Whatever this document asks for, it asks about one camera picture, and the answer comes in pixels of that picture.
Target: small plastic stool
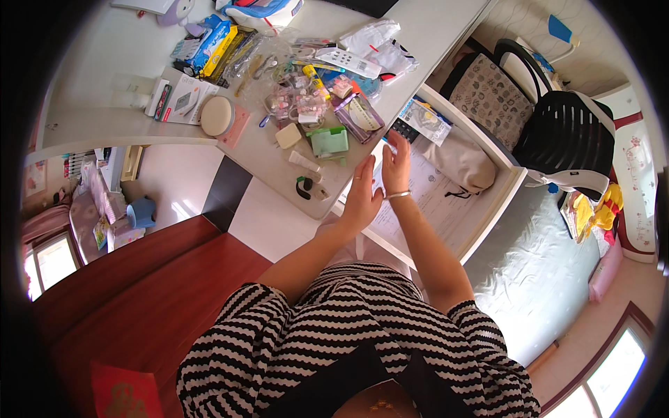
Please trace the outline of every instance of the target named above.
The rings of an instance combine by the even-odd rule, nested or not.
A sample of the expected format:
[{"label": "small plastic stool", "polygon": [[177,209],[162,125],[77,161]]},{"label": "small plastic stool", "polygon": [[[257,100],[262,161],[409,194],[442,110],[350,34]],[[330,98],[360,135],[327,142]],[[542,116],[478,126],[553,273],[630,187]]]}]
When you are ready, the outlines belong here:
[{"label": "small plastic stool", "polygon": [[153,219],[155,211],[156,203],[144,196],[128,205],[126,214],[132,228],[150,228],[156,226]]}]

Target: yellow glue stick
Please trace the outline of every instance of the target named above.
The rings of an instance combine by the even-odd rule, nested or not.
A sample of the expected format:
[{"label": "yellow glue stick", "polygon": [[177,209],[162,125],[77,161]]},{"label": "yellow glue stick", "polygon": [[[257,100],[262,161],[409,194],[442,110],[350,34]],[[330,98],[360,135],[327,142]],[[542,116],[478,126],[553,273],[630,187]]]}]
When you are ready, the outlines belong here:
[{"label": "yellow glue stick", "polygon": [[311,80],[311,84],[314,86],[315,89],[320,90],[323,93],[323,97],[325,97],[325,100],[330,100],[330,92],[328,89],[323,86],[323,82],[320,81],[320,78],[318,77],[318,74],[316,73],[316,69],[314,66],[309,64],[308,66],[302,67],[302,72],[304,73],[305,76],[309,77]]}]

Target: blue clip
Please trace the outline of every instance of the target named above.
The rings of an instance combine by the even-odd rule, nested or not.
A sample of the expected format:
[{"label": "blue clip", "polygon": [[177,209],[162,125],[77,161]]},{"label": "blue clip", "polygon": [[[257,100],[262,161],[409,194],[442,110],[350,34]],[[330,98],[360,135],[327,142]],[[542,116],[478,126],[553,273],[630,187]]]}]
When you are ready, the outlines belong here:
[{"label": "blue clip", "polygon": [[267,122],[269,122],[270,118],[271,118],[270,115],[265,116],[258,124],[258,128],[264,128],[265,125],[267,125]]}]

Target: wooden floor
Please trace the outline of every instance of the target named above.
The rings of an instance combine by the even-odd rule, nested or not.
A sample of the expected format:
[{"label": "wooden floor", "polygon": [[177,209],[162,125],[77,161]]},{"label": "wooden floor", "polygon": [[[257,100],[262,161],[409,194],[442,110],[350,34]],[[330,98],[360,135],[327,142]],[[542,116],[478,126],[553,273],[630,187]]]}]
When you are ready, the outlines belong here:
[{"label": "wooden floor", "polygon": [[[58,289],[53,298],[41,301],[52,291],[48,290],[35,302],[56,370],[83,417],[96,416],[91,360],[153,373],[165,417],[182,416],[175,392],[179,363],[213,324],[225,299],[271,265],[230,234],[208,230],[202,220],[199,216],[183,222],[193,221],[198,234],[170,231],[180,223],[138,240],[144,247],[133,250],[140,254],[126,251],[124,257],[112,258],[132,249],[132,243],[101,257],[79,270],[81,277]],[[180,241],[188,250],[168,250],[168,239]],[[159,264],[151,267],[149,259]],[[85,286],[94,289],[87,292],[73,288],[82,280],[99,286]],[[58,307],[70,304],[79,309],[55,314]]]}]

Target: bed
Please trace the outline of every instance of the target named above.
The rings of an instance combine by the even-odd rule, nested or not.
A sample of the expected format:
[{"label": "bed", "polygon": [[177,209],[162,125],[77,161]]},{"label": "bed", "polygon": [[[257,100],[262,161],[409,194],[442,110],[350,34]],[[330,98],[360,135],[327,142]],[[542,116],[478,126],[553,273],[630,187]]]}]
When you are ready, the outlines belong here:
[{"label": "bed", "polygon": [[509,357],[524,366],[576,320],[599,261],[593,236],[580,245],[569,237],[557,208],[561,194],[521,187],[464,265],[478,307],[499,325]]}]

